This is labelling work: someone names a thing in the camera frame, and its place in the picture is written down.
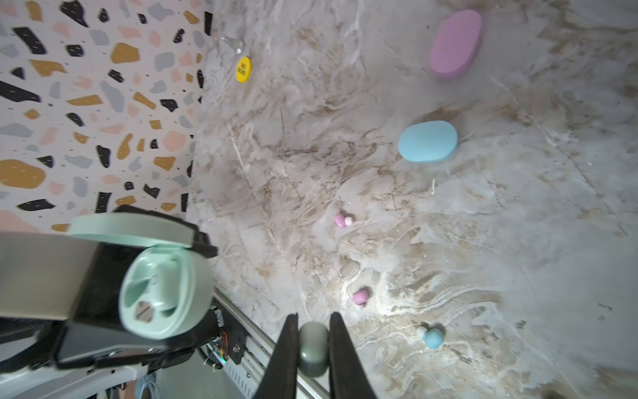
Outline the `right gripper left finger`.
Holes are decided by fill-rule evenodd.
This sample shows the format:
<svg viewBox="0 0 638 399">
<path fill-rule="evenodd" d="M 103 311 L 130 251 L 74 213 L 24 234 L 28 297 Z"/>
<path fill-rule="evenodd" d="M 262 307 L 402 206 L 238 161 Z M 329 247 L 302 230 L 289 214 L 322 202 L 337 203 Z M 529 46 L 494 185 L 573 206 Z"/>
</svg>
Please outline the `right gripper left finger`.
<svg viewBox="0 0 638 399">
<path fill-rule="evenodd" d="M 254 399 L 295 399 L 299 351 L 298 314 L 287 316 Z"/>
</svg>

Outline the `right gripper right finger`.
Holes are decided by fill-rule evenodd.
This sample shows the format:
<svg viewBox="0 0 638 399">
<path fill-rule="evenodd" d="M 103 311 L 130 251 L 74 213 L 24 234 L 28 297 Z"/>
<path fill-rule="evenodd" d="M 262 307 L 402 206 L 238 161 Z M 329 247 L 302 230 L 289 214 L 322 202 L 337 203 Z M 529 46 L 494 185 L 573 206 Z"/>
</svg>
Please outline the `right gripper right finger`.
<svg viewBox="0 0 638 399">
<path fill-rule="evenodd" d="M 329 322 L 330 398 L 377 399 L 339 312 Z"/>
</svg>

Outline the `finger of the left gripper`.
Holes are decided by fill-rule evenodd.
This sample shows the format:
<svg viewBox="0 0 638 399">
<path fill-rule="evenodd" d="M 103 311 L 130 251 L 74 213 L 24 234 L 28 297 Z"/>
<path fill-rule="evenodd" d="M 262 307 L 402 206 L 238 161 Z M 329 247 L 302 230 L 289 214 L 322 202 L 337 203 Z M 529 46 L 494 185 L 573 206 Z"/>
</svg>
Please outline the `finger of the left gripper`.
<svg viewBox="0 0 638 399">
<path fill-rule="evenodd" d="M 162 369 L 188 361 L 198 348 L 218 335 L 219 322 L 212 309 L 193 329 L 161 340 L 122 329 L 71 323 L 58 340 L 54 362 L 61 369 L 136 365 Z"/>
<path fill-rule="evenodd" d="M 186 226 L 194 231 L 192 251 L 206 259 L 212 259 L 219 254 L 218 248 L 209 241 L 209 236 L 195 224 L 178 217 L 144 210 L 132 205 L 119 206 L 115 211 L 124 214 L 145 214 Z M 135 258 L 143 251 L 144 249 L 129 244 L 99 244 L 91 267 L 89 267 L 89 274 L 81 291 L 74 318 L 117 319 L 122 281 Z"/>
</svg>

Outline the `mint green charging case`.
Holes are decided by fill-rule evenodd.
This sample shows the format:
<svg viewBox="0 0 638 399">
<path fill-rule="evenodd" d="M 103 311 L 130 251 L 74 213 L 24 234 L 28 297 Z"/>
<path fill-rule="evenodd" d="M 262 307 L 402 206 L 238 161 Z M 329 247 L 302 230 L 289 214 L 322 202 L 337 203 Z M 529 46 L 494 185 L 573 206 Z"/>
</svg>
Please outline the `mint green charging case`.
<svg viewBox="0 0 638 399">
<path fill-rule="evenodd" d="M 119 293 L 119 316 L 127 331 L 167 339 L 187 333 L 208 312 L 214 280 L 206 258 L 193 251 L 191 228 L 150 214 L 113 212 L 79 216 L 68 234 L 143 249 Z"/>
</svg>

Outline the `blue charging case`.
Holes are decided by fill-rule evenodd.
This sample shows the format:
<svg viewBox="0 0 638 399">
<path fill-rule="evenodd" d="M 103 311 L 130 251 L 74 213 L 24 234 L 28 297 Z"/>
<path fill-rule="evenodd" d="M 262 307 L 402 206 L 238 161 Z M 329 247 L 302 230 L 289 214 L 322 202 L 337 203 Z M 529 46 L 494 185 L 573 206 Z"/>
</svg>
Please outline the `blue charging case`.
<svg viewBox="0 0 638 399">
<path fill-rule="evenodd" d="M 400 155 L 412 163 L 432 163 L 448 159 L 456 151 L 459 135 L 447 121 L 427 121 L 406 128 L 400 135 Z"/>
</svg>

